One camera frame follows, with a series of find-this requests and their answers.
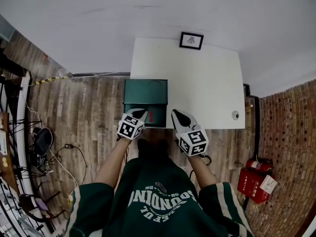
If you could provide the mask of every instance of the round hole cover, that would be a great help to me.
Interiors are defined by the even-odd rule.
[[[233,120],[237,120],[239,118],[239,112],[238,111],[233,111],[232,117],[233,117]]]

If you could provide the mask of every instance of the striped sleeve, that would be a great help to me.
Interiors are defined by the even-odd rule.
[[[224,225],[229,234],[253,237],[248,219],[230,183],[204,187],[198,200],[203,211],[217,223]]]
[[[94,232],[102,232],[109,218],[113,197],[113,188],[103,183],[85,184],[75,188],[65,237],[85,237]]]

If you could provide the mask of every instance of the red box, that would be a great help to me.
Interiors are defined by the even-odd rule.
[[[269,194],[260,188],[266,174],[259,173],[251,169],[242,169],[240,171],[237,190],[254,200],[261,203],[269,199]]]

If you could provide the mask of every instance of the green box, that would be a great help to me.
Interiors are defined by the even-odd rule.
[[[166,127],[168,80],[126,79],[123,105],[125,113],[134,108],[147,110],[145,126]]]

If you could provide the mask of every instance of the picture frame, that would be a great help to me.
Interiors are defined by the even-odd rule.
[[[181,33],[179,47],[201,50],[204,35]]]

